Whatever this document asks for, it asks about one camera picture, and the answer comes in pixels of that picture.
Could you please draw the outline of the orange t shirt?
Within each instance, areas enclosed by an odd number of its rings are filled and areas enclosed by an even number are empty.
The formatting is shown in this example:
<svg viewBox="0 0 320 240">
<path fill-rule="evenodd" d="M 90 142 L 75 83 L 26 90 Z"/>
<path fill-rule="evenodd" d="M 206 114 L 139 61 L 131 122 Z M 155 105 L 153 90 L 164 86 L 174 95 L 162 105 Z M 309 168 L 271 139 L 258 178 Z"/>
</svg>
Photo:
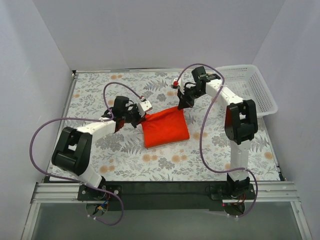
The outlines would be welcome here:
<svg viewBox="0 0 320 240">
<path fill-rule="evenodd" d="M 185 141 L 190 138 L 184 111 L 176 106 L 154 114 L 147 114 L 141 125 L 146 148 Z"/>
</svg>

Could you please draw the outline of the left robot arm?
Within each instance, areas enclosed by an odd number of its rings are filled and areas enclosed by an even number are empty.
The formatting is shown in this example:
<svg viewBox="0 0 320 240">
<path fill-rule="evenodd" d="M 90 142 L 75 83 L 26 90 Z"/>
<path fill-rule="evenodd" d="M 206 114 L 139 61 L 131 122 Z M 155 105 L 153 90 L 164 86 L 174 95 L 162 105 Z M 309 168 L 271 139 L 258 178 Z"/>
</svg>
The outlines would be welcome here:
<svg viewBox="0 0 320 240">
<path fill-rule="evenodd" d="M 51 163 L 69 172 L 82 183 L 102 189 L 106 180 L 90 166 L 92 144 L 118 132 L 125 124 L 136 128 L 146 120 L 146 114 L 152 108 L 151 103 L 144 97 L 138 103 L 125 96 L 116 97 L 113 106 L 107 109 L 98 121 L 77 128 L 65 127 L 62 130 Z"/>
</svg>

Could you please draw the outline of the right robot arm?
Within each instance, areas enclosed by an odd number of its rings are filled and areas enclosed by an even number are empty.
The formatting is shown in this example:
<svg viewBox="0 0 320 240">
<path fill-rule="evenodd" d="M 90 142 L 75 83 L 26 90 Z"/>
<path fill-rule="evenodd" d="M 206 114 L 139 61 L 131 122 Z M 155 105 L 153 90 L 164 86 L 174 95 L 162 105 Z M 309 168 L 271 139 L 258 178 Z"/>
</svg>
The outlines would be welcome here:
<svg viewBox="0 0 320 240">
<path fill-rule="evenodd" d="M 193 66 L 193 82 L 183 83 L 179 77 L 172 82 L 171 87 L 177 89 L 178 109 L 192 108 L 195 100 L 204 95 L 211 96 L 225 108 L 224 131 L 230 141 L 230 169 L 224 171 L 227 175 L 225 191 L 231 196 L 241 196 L 254 177 L 248 162 L 251 143 L 258 131 L 256 104 L 232 92 L 218 70 L 208 74 L 207 65 L 195 63 Z"/>
</svg>

